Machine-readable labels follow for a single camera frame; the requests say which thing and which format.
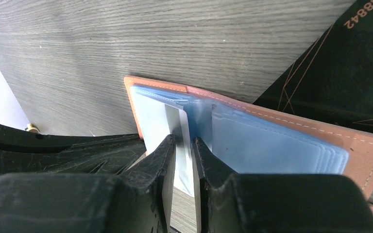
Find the white credit card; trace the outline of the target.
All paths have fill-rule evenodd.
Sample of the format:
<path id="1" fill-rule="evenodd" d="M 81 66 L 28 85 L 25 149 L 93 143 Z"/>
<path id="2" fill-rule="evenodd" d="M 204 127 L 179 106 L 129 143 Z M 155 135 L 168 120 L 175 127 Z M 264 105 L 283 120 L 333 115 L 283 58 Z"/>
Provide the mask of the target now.
<path id="1" fill-rule="evenodd" d="M 191 142 L 187 114 L 183 109 L 166 105 L 170 133 L 175 136 L 176 165 L 174 186 L 187 195 L 194 196 Z"/>

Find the brown leather card holder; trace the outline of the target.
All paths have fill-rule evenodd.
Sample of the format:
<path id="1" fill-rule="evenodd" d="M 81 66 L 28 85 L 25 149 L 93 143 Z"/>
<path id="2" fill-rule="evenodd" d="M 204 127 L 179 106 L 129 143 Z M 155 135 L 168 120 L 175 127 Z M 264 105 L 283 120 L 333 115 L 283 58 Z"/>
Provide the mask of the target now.
<path id="1" fill-rule="evenodd" d="M 165 106 L 183 109 L 200 137 L 239 173 L 342 174 L 373 192 L 373 133 L 323 123 L 177 83 L 124 78 L 147 153 L 170 134 Z"/>

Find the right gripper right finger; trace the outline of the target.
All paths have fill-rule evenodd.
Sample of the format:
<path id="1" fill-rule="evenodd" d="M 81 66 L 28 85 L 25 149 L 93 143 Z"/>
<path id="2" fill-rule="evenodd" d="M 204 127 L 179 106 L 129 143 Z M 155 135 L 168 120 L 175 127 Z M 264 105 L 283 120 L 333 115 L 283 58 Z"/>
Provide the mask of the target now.
<path id="1" fill-rule="evenodd" d="M 348 177 L 239 174 L 198 137 L 192 154 L 200 233 L 373 233 L 373 213 Z"/>

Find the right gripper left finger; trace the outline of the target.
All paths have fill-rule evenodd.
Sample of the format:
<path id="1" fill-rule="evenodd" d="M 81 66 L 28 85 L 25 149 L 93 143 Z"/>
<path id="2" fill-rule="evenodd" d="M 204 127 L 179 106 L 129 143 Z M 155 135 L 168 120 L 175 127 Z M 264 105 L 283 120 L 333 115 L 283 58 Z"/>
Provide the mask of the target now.
<path id="1" fill-rule="evenodd" d="M 0 233 L 167 233 L 175 152 L 169 134 L 120 174 L 0 175 Z"/>

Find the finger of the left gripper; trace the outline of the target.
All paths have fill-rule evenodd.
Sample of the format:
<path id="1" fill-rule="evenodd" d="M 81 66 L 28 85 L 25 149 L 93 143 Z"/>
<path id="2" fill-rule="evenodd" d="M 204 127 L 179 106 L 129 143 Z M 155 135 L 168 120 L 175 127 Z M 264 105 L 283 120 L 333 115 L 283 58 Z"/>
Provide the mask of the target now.
<path id="1" fill-rule="evenodd" d="M 0 175 L 7 173 L 120 174 L 146 147 L 138 134 L 59 136 L 0 124 Z"/>

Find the black credit card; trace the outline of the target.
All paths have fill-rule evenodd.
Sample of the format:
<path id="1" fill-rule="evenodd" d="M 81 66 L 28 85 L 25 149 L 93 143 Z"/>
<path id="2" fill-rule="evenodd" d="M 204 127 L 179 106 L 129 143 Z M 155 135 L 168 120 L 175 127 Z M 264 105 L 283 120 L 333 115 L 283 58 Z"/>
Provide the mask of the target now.
<path id="1" fill-rule="evenodd" d="M 358 0 L 256 101 L 373 133 L 373 0 Z"/>

